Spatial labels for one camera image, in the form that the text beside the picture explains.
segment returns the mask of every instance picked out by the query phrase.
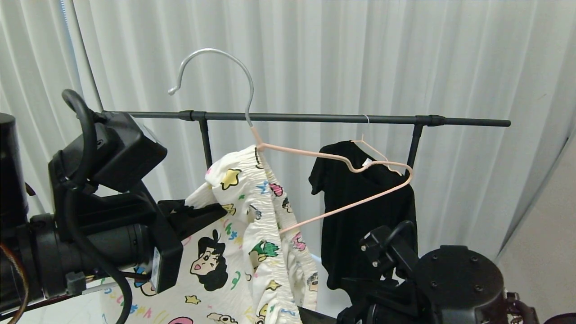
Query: clothes hanger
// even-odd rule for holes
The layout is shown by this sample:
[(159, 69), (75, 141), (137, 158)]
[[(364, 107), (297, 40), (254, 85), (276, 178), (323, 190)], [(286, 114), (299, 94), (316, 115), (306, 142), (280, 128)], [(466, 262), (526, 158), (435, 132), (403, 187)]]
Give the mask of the clothes hanger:
[(228, 54), (227, 52), (221, 51), (221, 50), (217, 50), (215, 48), (203, 48), (201, 50), (197, 50), (195, 52), (193, 52), (192, 54), (190, 54), (189, 56), (187, 56), (182, 63), (180, 64), (180, 71), (178, 73), (178, 83), (175, 87), (173, 87), (172, 89), (170, 89), (168, 91), (169, 95), (174, 95), (174, 93), (176, 93), (176, 91), (178, 91), (180, 89), (180, 86), (182, 84), (182, 75), (184, 74), (184, 69), (186, 68), (186, 65), (188, 64), (188, 62), (190, 62), (190, 60), (192, 58), (194, 58), (197, 55), (200, 55), (202, 53), (207, 53), (207, 52), (214, 52), (217, 54), (221, 54), (224, 55), (226, 57), (228, 57), (229, 59), (233, 60), (236, 64), (238, 64), (244, 71), (244, 74), (246, 74), (246, 77), (248, 78), (248, 83), (250, 86), (250, 98), (248, 99), (248, 104), (246, 105), (246, 108), (244, 110), (244, 116), (246, 117), (246, 122), (248, 122), (248, 126), (250, 126), (250, 130), (252, 131), (252, 135), (254, 136), (254, 139), (256, 140), (256, 149), (258, 151), (264, 151), (265, 149), (271, 149), (271, 150), (277, 150), (279, 152), (286, 152), (286, 153), (294, 153), (294, 154), (298, 154), (298, 155), (304, 155), (304, 156), (312, 156), (312, 157), (321, 157), (323, 159), (331, 159), (331, 160), (337, 160), (337, 161), (342, 161), (346, 164), (346, 166), (348, 167), (348, 169), (350, 170), (350, 172), (353, 173), (360, 173), (366, 169), (368, 169), (369, 167), (373, 166), (373, 165), (396, 165), (398, 167), (403, 167), (408, 171), (408, 178), (401, 184), (397, 185), (396, 187), (390, 188), (388, 190), (385, 190), (379, 194), (373, 195), (371, 197), (362, 199), (360, 201), (354, 202), (352, 204), (346, 205), (344, 207), (340, 207), (338, 209), (335, 209), (331, 212), (328, 213), (324, 213), (320, 216), (316, 216), (314, 218), (310, 218), (308, 220), (302, 221), (298, 224), (289, 226), (287, 228), (284, 228), (280, 231), (280, 234), (285, 233), (287, 231), (290, 231), (294, 228), (298, 228), (302, 225), (311, 223), (313, 221), (317, 221), (319, 219), (334, 215), (336, 213), (342, 212), (346, 209), (350, 209), (353, 207), (356, 207), (358, 205), (364, 204), (365, 202), (369, 202), (372, 201), (376, 198), (380, 198), (383, 195), (387, 195), (393, 191), (396, 191), (400, 188), (406, 187), (410, 181), (412, 181), (412, 168), (404, 163), (400, 163), (400, 162), (392, 162), (392, 161), (372, 161), (366, 165), (364, 165), (362, 168), (356, 169), (354, 168), (354, 166), (352, 165), (352, 162), (343, 156), (339, 156), (339, 155), (334, 155), (334, 154), (328, 154), (328, 153), (320, 153), (320, 152), (312, 152), (312, 151), (307, 151), (307, 150), (299, 150), (299, 149), (293, 149), (293, 148), (285, 148), (284, 146), (278, 146), (278, 145), (273, 145), (273, 144), (268, 144), (265, 143), (264, 141), (262, 141), (262, 138), (260, 137), (260, 134), (258, 134), (258, 131), (256, 130), (256, 127), (252, 124), (252, 120), (250, 119), (250, 105), (252, 104), (252, 99), (254, 97), (254, 82), (252, 82), (252, 76), (250, 75), (250, 72), (248, 71), (248, 69), (246, 68), (246, 66), (239, 60), (237, 59), (235, 56), (232, 56), (231, 54)]
[[(368, 117), (368, 115), (364, 115), (362, 114), (362, 116), (366, 117), (366, 119), (368, 120), (368, 129), (370, 129), (370, 118)], [(353, 140), (350, 141), (352, 143), (356, 143), (356, 145), (358, 145), (358, 143), (362, 143), (364, 145), (366, 145), (369, 149), (371, 149), (372, 151), (376, 152), (378, 155), (380, 155), (384, 161), (388, 161), (388, 158), (386, 156), (384, 156), (384, 154), (380, 153), (380, 151), (378, 151), (377, 149), (375, 149), (372, 145), (368, 144), (367, 142), (364, 141), (364, 132), (362, 132), (362, 137), (360, 138), (360, 140)], [(392, 172), (397, 173), (398, 175), (402, 176), (402, 173), (400, 173), (400, 171), (398, 170), (394, 170), (390, 168), (390, 165), (387, 165), (388, 169)]]

